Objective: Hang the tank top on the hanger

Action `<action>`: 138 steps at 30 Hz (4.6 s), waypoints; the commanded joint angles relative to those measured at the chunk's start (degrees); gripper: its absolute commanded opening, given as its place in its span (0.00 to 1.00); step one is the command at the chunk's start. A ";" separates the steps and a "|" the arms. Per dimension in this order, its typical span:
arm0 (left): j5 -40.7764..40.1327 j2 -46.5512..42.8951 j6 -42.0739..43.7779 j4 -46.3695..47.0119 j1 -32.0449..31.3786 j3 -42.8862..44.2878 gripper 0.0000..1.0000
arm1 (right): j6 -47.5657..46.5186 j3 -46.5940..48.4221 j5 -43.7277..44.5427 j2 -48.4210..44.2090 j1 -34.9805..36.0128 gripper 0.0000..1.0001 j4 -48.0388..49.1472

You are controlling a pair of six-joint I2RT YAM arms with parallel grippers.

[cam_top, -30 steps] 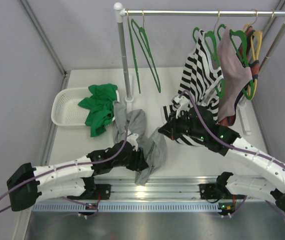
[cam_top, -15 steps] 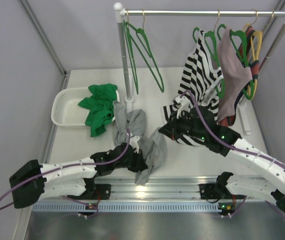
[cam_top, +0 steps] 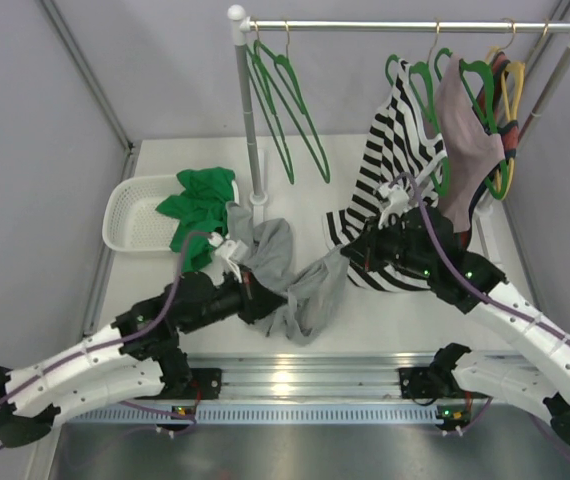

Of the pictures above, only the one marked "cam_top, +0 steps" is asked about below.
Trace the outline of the grey tank top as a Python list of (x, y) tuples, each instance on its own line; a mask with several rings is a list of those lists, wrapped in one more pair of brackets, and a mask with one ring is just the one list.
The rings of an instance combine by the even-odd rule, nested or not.
[(238, 264), (285, 304), (256, 322), (265, 336), (282, 332), (291, 342), (313, 342), (338, 312), (347, 282), (348, 259), (335, 247), (298, 272), (292, 270), (295, 241), (283, 218), (253, 223), (251, 211), (226, 203), (229, 239), (241, 244)]

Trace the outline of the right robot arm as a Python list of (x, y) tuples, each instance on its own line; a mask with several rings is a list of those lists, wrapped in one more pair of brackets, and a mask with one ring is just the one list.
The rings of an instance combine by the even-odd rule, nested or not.
[(570, 446), (570, 334), (538, 310), (486, 257), (459, 245), (449, 219), (415, 207), (369, 218), (341, 249), (359, 274), (391, 268), (424, 282), (439, 300), (473, 314), (533, 367), (517, 372), (459, 344), (440, 349), (430, 367), (448, 390), (494, 397), (549, 424)]

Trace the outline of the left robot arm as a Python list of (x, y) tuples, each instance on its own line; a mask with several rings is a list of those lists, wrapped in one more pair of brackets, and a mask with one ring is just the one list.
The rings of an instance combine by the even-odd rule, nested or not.
[(135, 398), (174, 399), (192, 389), (179, 346), (229, 317), (253, 324), (285, 305), (248, 269), (220, 284), (188, 272), (78, 344), (30, 367), (0, 366), (0, 442), (18, 448), (86, 412)]

